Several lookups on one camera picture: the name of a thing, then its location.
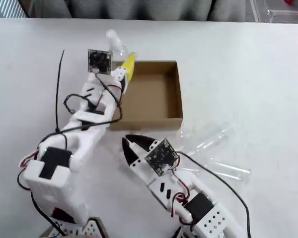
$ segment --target circuit board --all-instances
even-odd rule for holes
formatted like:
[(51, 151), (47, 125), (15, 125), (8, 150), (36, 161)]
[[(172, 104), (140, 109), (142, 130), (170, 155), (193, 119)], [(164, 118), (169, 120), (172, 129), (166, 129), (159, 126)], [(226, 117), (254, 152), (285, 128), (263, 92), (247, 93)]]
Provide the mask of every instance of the circuit board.
[(110, 75), (111, 53), (109, 51), (88, 50), (88, 71)]
[(161, 141), (150, 153), (145, 160), (150, 164), (153, 170), (159, 175), (163, 175), (171, 167), (179, 155), (175, 152), (167, 139)]

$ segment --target yellow object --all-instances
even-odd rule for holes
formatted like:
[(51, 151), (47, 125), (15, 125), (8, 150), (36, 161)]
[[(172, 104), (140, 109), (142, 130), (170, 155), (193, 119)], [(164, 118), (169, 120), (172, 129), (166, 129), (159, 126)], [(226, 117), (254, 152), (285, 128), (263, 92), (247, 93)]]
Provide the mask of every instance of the yellow object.
[(132, 79), (133, 74), (134, 74), (135, 53), (129, 54), (128, 59), (126, 59), (126, 61), (123, 63), (123, 65), (121, 67), (127, 69), (127, 73), (126, 73), (127, 80), (128, 80), (128, 82), (130, 82), (130, 80)]

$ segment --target cardboard box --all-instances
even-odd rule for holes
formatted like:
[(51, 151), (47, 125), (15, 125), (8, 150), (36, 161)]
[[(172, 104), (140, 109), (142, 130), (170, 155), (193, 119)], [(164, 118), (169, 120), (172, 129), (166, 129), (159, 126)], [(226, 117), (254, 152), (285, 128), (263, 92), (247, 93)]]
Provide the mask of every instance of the cardboard box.
[[(112, 130), (178, 129), (183, 120), (177, 62), (137, 61)], [(117, 109), (114, 118), (118, 118)]]

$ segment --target bottle cap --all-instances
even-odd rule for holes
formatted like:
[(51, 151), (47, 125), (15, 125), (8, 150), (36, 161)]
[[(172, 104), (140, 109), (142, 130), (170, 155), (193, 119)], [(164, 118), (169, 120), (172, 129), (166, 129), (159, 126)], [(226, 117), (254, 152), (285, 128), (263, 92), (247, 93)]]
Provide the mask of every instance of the bottle cap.
[(108, 30), (106, 32), (106, 37), (109, 42), (109, 46), (111, 50), (121, 51), (122, 49), (121, 40), (117, 36), (117, 33), (115, 30)]

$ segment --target ventilation hole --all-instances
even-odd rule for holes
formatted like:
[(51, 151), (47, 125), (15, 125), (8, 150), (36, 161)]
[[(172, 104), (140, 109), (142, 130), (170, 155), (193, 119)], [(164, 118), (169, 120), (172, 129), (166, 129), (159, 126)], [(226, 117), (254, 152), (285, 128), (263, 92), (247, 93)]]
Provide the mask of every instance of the ventilation hole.
[(169, 199), (171, 197), (171, 189), (167, 190), (167, 199)]
[(163, 191), (164, 191), (164, 183), (162, 182), (160, 185), (160, 192), (163, 192)]

